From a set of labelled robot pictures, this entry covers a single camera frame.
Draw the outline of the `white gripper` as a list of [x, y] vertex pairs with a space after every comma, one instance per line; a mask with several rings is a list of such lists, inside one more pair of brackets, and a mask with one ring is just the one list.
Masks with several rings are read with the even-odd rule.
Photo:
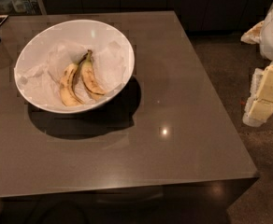
[[[240, 41], [251, 45], [260, 43], [261, 55], [273, 61], [273, 8], [265, 20], [245, 32]], [[265, 69], [255, 69], [250, 94], [242, 121], [248, 126], [260, 127], [273, 115], [273, 62]]]

